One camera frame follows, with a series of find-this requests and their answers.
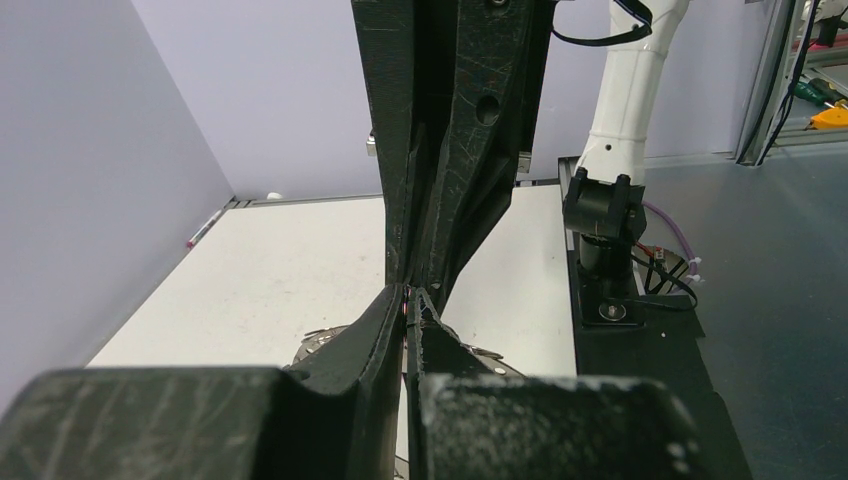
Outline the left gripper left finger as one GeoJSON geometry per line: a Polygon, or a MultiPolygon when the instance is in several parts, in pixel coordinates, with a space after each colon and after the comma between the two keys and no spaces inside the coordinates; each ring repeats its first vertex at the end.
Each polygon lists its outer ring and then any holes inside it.
{"type": "Polygon", "coordinates": [[[285,369],[44,373],[1,421],[5,479],[389,479],[406,290],[285,369]]]}

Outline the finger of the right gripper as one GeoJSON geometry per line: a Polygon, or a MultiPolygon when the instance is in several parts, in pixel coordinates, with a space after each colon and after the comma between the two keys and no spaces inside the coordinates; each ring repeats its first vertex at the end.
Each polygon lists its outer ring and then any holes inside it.
{"type": "Polygon", "coordinates": [[[509,208],[533,141],[554,7],[461,1],[450,117],[421,243],[420,284],[444,310],[465,265],[509,208]]]}
{"type": "Polygon", "coordinates": [[[423,285],[419,258],[426,122],[424,1],[351,3],[368,96],[385,213],[388,284],[423,285]]]}

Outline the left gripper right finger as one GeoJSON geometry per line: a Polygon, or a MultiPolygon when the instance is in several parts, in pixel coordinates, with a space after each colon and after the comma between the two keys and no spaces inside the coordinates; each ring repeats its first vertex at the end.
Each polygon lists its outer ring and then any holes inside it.
{"type": "Polygon", "coordinates": [[[694,421],[663,384],[633,377],[500,376],[407,291],[414,479],[705,479],[694,421]]]}

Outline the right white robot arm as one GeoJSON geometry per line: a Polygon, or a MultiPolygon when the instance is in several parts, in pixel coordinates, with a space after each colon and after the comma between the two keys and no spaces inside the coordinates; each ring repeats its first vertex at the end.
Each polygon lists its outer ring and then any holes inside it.
{"type": "MultiPolygon", "coordinates": [[[[684,1],[613,1],[594,119],[564,201],[569,229],[621,277],[646,226],[644,154],[684,1]]],[[[355,1],[385,209],[385,279],[443,307],[508,209],[541,106],[552,1],[355,1]]]]}

